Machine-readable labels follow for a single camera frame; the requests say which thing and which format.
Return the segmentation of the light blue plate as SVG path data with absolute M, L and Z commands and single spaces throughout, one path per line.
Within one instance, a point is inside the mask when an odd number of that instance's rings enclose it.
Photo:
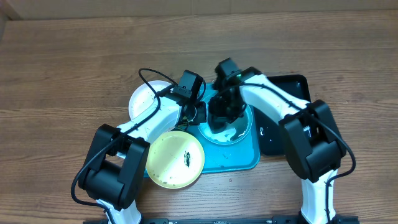
M 213 132 L 208 123 L 198 126 L 199 132 L 203 137 L 214 144 L 230 145 L 238 143 L 249 133 L 252 126 L 252 111 L 246 107 L 243 116 L 232 123 L 226 123 L 222 131 Z

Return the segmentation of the pink speckled plate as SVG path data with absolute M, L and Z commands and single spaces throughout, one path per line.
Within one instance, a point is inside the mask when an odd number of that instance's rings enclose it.
M 162 80 L 150 81 L 149 85 L 155 92 L 161 91 L 170 86 L 169 82 Z M 128 105 L 128 112 L 130 119 L 139 116 L 143 111 L 155 101 L 155 93 L 145 83 L 138 87 L 131 95 Z

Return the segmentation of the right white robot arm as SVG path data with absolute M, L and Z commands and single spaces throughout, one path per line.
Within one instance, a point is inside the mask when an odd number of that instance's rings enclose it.
M 341 138 L 329 106 L 322 100 L 302 100 L 273 84 L 253 67 L 218 70 L 208 103 L 208 122 L 219 133 L 240 116 L 248 105 L 278 124 L 285 158 L 302 180 L 305 223 L 333 223 L 333 184 L 341 177 L 341 159 L 351 149 Z

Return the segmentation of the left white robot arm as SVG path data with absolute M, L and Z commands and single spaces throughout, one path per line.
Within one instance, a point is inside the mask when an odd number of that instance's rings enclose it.
M 85 190 L 101 207 L 107 223 L 140 223 L 136 198 L 144 174 L 167 189 L 192 184 L 205 165 L 203 146 L 178 131 L 179 122 L 206 122 L 202 100 L 177 93 L 167 82 L 140 86 L 129 102 L 131 120 L 100 126 L 74 187 Z

